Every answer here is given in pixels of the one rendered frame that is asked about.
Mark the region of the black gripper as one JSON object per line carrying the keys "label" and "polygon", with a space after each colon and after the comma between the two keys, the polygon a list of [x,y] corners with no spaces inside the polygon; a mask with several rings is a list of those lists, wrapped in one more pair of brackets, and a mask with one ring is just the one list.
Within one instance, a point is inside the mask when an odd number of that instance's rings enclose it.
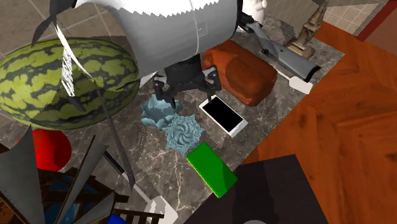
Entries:
{"label": "black gripper", "polygon": [[202,73],[200,57],[177,62],[164,71],[166,77],[156,76],[153,79],[155,94],[159,101],[168,102],[172,109],[176,108],[176,92],[198,89],[207,93],[208,103],[211,103],[211,97],[221,90],[217,67],[212,65]]}

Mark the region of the white phone with black screen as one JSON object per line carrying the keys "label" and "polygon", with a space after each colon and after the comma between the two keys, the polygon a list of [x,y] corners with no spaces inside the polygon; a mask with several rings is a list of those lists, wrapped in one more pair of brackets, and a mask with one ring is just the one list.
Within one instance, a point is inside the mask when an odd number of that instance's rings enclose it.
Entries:
{"label": "white phone with black screen", "polygon": [[217,95],[199,104],[199,108],[230,137],[235,137],[248,122]]}

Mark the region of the light blue spiky vase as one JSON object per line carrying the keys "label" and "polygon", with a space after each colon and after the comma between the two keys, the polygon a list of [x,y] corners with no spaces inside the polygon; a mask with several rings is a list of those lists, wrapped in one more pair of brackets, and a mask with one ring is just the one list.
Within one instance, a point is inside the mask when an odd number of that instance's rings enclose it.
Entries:
{"label": "light blue spiky vase", "polygon": [[173,108],[171,103],[158,100],[155,94],[143,104],[141,122],[145,126],[156,127],[165,131],[166,148],[176,150],[185,157],[189,150],[196,148],[204,129],[198,124],[195,115],[183,116],[179,112],[183,106],[180,101],[175,101]]}

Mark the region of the brown bread loaf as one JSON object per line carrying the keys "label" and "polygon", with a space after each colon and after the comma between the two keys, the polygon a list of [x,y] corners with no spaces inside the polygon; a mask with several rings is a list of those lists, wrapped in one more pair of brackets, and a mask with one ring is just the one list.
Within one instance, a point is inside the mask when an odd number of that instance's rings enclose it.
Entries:
{"label": "brown bread loaf", "polygon": [[257,106],[272,91],[277,71],[232,40],[204,52],[202,68],[215,65],[221,86],[241,103]]}

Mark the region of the green box with yellow edge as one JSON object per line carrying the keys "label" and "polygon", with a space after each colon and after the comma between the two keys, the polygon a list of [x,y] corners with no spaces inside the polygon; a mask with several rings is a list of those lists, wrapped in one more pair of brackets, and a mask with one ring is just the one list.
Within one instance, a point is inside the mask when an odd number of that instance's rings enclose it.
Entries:
{"label": "green box with yellow edge", "polygon": [[222,198],[238,180],[206,142],[187,154],[186,159],[217,198]]}

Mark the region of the white figure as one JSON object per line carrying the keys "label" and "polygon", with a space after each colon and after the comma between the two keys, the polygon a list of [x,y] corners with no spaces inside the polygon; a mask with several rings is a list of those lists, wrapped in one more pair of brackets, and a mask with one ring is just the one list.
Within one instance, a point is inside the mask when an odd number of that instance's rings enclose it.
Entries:
{"label": "white figure", "polygon": [[265,8],[267,7],[267,0],[243,0],[242,11],[252,16],[252,18],[263,23],[265,17]]}

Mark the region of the grey and black kitchen tool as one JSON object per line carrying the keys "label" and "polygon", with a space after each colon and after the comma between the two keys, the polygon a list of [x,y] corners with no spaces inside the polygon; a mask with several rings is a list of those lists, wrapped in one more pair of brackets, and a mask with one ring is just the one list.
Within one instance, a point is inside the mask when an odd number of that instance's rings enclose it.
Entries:
{"label": "grey and black kitchen tool", "polygon": [[273,58],[280,65],[299,76],[304,82],[308,83],[313,75],[321,69],[316,63],[272,41],[262,29],[262,25],[251,15],[242,12],[239,27],[248,33],[255,34],[263,54]]}

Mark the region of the brown tower figurine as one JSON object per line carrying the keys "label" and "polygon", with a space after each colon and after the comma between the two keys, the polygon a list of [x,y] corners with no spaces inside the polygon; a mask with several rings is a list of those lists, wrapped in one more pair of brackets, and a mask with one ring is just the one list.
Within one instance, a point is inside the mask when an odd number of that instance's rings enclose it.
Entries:
{"label": "brown tower figurine", "polygon": [[308,21],[302,25],[299,35],[285,42],[283,46],[301,55],[305,59],[310,59],[315,53],[315,49],[312,47],[312,39],[321,27],[329,1],[330,0],[314,0],[314,2],[319,5],[317,10]]}

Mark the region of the dark robot stand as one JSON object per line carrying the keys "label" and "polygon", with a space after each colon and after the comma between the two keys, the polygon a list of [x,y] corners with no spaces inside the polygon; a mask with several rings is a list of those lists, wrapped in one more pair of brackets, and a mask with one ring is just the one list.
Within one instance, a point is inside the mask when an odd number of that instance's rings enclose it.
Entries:
{"label": "dark robot stand", "polygon": [[296,155],[238,166],[227,193],[209,196],[183,224],[329,224]]}

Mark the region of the green striped watermelon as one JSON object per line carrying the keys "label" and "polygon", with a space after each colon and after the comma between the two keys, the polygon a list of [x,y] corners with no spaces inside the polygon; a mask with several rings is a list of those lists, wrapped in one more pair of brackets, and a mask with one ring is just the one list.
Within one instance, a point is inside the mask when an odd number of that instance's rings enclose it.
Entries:
{"label": "green striped watermelon", "polygon": [[71,130],[87,127],[127,106],[140,87],[134,58],[104,39],[68,38],[74,64],[74,97],[62,84],[59,39],[23,46],[0,61],[0,108],[14,120],[35,128]]}

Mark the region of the blue round object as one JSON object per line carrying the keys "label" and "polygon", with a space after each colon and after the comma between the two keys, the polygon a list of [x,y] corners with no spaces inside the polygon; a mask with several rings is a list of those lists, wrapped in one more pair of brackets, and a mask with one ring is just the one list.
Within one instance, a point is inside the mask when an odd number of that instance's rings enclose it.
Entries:
{"label": "blue round object", "polygon": [[106,224],[127,224],[127,222],[117,214],[111,214]]}

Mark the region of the red tomato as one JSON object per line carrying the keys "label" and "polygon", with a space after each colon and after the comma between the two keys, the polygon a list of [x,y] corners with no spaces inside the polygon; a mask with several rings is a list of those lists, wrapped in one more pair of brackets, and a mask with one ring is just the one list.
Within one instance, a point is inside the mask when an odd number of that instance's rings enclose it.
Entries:
{"label": "red tomato", "polygon": [[71,143],[60,130],[32,131],[36,165],[46,171],[61,170],[71,158]]}

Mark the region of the dark wooden stand with blue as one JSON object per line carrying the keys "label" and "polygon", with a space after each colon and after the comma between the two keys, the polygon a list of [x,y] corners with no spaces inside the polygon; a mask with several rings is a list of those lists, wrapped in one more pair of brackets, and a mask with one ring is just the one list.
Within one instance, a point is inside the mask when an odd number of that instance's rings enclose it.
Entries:
{"label": "dark wooden stand with blue", "polygon": [[[102,143],[99,143],[99,150],[98,152],[94,152],[96,154],[96,157],[99,157],[99,155],[107,155],[107,148],[108,145],[104,145]],[[4,153],[6,151],[9,151],[10,149],[7,148],[5,145],[0,143],[0,153]],[[44,183],[40,184],[40,188],[42,188],[42,196],[44,194],[44,199],[43,203],[44,205],[49,205],[49,204],[62,204],[66,199],[68,199],[68,193],[67,191],[51,191],[50,187],[54,185],[54,178],[55,177],[50,177],[47,176],[45,177]],[[72,202],[72,203],[77,203],[77,204],[82,204],[81,207],[83,207],[84,204],[89,204],[93,202],[88,202],[88,199],[82,199],[83,202]],[[131,211],[131,210],[125,210],[125,209],[115,209],[114,210],[114,205],[111,208],[111,211],[109,214],[105,214],[105,216],[102,218],[97,218],[96,220],[92,220],[91,222],[88,221],[83,221],[83,224],[108,224],[109,218],[112,214],[126,214],[127,215],[127,224],[132,224],[133,217],[138,216],[139,217],[139,223],[138,224],[146,224],[148,218],[152,218],[151,224],[159,224],[159,221],[164,218],[164,214],[160,213],[148,213],[148,212],[139,212],[139,211]]]}

